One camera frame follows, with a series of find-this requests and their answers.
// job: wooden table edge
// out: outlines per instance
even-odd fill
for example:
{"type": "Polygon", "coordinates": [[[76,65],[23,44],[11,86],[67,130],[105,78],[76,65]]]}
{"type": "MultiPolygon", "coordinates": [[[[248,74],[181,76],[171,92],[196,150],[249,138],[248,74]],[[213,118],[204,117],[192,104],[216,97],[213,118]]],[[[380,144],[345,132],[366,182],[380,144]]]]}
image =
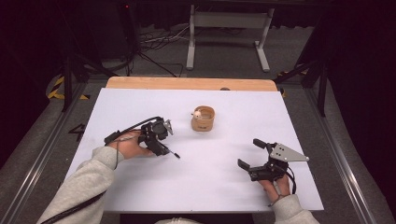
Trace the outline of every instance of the wooden table edge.
{"type": "Polygon", "coordinates": [[[147,90],[277,91],[271,79],[201,77],[111,77],[106,88],[147,90]]]}

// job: wire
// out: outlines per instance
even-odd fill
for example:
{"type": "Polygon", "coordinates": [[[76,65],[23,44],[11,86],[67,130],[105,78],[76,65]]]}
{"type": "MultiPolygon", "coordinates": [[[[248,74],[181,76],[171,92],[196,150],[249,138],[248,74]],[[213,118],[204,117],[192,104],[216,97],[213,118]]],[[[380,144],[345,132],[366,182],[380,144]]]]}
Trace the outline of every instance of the wire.
{"type": "MultiPolygon", "coordinates": [[[[134,59],[133,55],[127,56],[126,57],[126,62],[125,63],[121,63],[119,65],[113,66],[113,67],[104,67],[106,70],[109,70],[111,72],[120,70],[121,68],[124,68],[126,66],[129,66],[129,63],[134,59]]],[[[93,68],[88,68],[88,67],[84,67],[85,70],[87,70],[89,73],[91,74],[101,74],[101,72],[97,71],[96,69],[93,68]]]]}
{"type": "Polygon", "coordinates": [[[297,185],[296,185],[296,181],[294,179],[294,174],[293,174],[293,176],[291,176],[288,172],[286,172],[286,175],[291,179],[291,182],[293,182],[293,189],[292,189],[291,193],[295,194],[296,190],[297,190],[297,185]]]}
{"type": "Polygon", "coordinates": [[[166,65],[178,65],[180,66],[180,72],[178,73],[178,77],[181,77],[181,74],[184,69],[184,65],[182,63],[158,63],[158,64],[166,64],[166,65]]]}
{"type": "Polygon", "coordinates": [[[163,67],[162,65],[160,65],[159,63],[154,62],[152,59],[150,59],[149,56],[147,56],[146,54],[142,53],[142,52],[137,52],[137,54],[144,60],[147,60],[149,62],[152,62],[154,64],[156,64],[157,66],[161,67],[163,70],[165,70],[166,72],[168,72],[170,75],[172,75],[173,77],[177,77],[173,72],[169,71],[168,69],[166,69],[165,67],[163,67]]]}
{"type": "Polygon", "coordinates": [[[67,209],[67,210],[64,211],[64,212],[62,212],[62,213],[60,213],[60,214],[58,214],[58,215],[56,215],[56,216],[53,216],[53,217],[51,217],[51,218],[49,218],[49,219],[43,221],[41,224],[55,223],[55,222],[57,222],[57,221],[59,221],[59,220],[65,218],[65,217],[68,217],[68,216],[70,216],[70,215],[72,215],[72,214],[75,214],[75,213],[78,212],[79,210],[81,210],[81,209],[83,209],[83,208],[86,208],[86,207],[88,207],[89,205],[91,205],[91,204],[97,202],[100,198],[102,198],[102,196],[103,196],[105,193],[106,193],[106,191],[104,191],[104,192],[102,192],[102,193],[100,193],[100,194],[94,196],[93,198],[90,198],[89,200],[87,200],[87,201],[85,201],[85,202],[79,203],[78,205],[76,205],[76,206],[74,206],[74,207],[72,207],[72,208],[69,208],[69,209],[67,209]]]}
{"type": "Polygon", "coordinates": [[[129,67],[129,64],[127,64],[126,68],[125,68],[125,76],[129,77],[132,73],[132,70],[134,69],[134,57],[132,57],[131,60],[132,63],[132,68],[129,67]]]}
{"type": "Polygon", "coordinates": [[[112,142],[117,142],[117,145],[116,145],[116,150],[117,150],[117,152],[116,152],[116,167],[114,167],[114,170],[117,169],[117,166],[119,165],[119,152],[120,152],[119,143],[131,140],[133,138],[136,138],[136,136],[123,137],[121,139],[118,139],[118,140],[116,139],[116,140],[112,141],[112,142]]]}
{"type": "MultiPolygon", "coordinates": [[[[183,37],[187,33],[187,29],[189,27],[190,27],[189,25],[186,26],[185,28],[177,31],[177,33],[174,35],[172,35],[172,31],[170,31],[169,34],[165,35],[165,36],[145,38],[140,43],[146,45],[145,47],[143,47],[143,49],[146,49],[145,51],[147,51],[150,49],[161,49],[170,43],[177,42],[179,39],[189,40],[188,38],[183,37]]],[[[149,33],[145,33],[144,35],[146,37],[147,37],[147,35],[153,36],[152,34],[149,34],[149,33]]]]}
{"type": "Polygon", "coordinates": [[[130,127],[130,128],[127,128],[127,129],[125,129],[124,131],[120,132],[120,134],[119,134],[116,138],[120,137],[121,135],[123,135],[123,134],[125,134],[125,133],[128,133],[128,132],[131,132],[131,131],[133,131],[133,130],[136,130],[135,127],[137,127],[137,126],[139,126],[139,125],[141,125],[141,124],[144,124],[144,123],[146,123],[146,122],[152,121],[152,120],[154,120],[154,119],[158,120],[158,119],[162,119],[162,118],[160,118],[160,117],[153,117],[153,118],[151,118],[151,119],[145,119],[145,120],[143,120],[143,121],[137,123],[136,125],[134,125],[134,126],[132,126],[132,127],[130,127]]]}
{"type": "MultiPolygon", "coordinates": [[[[288,167],[288,169],[291,170],[290,167],[288,167]]],[[[295,178],[293,170],[291,170],[291,173],[293,174],[293,178],[295,178]]]]}

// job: gray sweatshirt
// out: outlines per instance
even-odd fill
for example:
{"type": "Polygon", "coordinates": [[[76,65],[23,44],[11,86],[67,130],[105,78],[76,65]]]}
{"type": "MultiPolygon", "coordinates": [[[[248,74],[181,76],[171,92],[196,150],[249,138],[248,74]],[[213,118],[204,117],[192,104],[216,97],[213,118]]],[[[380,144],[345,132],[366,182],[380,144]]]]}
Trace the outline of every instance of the gray sweatshirt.
{"type": "MultiPolygon", "coordinates": [[[[92,153],[92,159],[84,161],[76,172],[64,181],[37,223],[42,223],[106,191],[114,181],[114,168],[117,163],[116,153],[118,153],[118,162],[123,161],[124,157],[122,154],[112,147],[95,149],[92,153]]],[[[300,206],[297,195],[282,198],[273,205],[273,209],[276,214],[276,224],[318,223],[309,211],[304,210],[300,206]]],[[[61,219],[57,223],[100,223],[103,210],[104,199],[102,197],[97,202],[69,217],[61,219]]],[[[175,224],[196,223],[183,218],[162,220],[160,222],[175,224]]]]}

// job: hand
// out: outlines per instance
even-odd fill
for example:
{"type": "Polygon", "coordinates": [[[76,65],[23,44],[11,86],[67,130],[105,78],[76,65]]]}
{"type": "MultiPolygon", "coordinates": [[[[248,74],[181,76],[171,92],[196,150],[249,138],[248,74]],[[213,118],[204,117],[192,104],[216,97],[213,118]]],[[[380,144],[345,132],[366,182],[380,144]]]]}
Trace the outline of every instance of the hand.
{"type": "Polygon", "coordinates": [[[137,139],[139,135],[140,135],[139,131],[132,131],[125,133],[120,137],[118,137],[115,141],[109,143],[107,146],[118,149],[118,151],[124,156],[125,160],[131,159],[132,157],[138,155],[143,155],[143,156],[152,155],[153,153],[150,150],[139,146],[139,144],[137,143],[137,139]],[[129,138],[129,137],[132,138],[125,141],[120,141],[121,138],[129,138]]]}
{"type": "Polygon", "coordinates": [[[271,203],[275,203],[277,200],[279,200],[279,194],[282,196],[290,195],[289,178],[287,175],[283,175],[282,178],[279,178],[276,181],[280,193],[276,191],[274,184],[269,180],[259,180],[259,183],[264,187],[264,190],[267,192],[271,203]]]}

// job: white tabletop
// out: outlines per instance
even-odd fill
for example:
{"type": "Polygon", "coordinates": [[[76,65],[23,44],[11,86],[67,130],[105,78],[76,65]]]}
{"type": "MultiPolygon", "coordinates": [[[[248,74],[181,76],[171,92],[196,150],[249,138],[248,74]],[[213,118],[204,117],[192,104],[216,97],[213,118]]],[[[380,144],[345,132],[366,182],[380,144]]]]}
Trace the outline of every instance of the white tabletop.
{"type": "MultiPolygon", "coordinates": [[[[303,153],[277,91],[161,91],[102,89],[67,176],[104,145],[104,138],[151,117],[170,119],[174,135],[163,140],[181,159],[167,154],[119,164],[106,193],[105,211],[118,213],[252,213],[270,211],[260,184],[237,165],[267,162],[253,138],[278,142],[303,153]],[[215,109],[211,132],[191,128],[199,105],[215,109]]],[[[323,210],[306,162],[290,162],[303,208],[323,210]]]]}

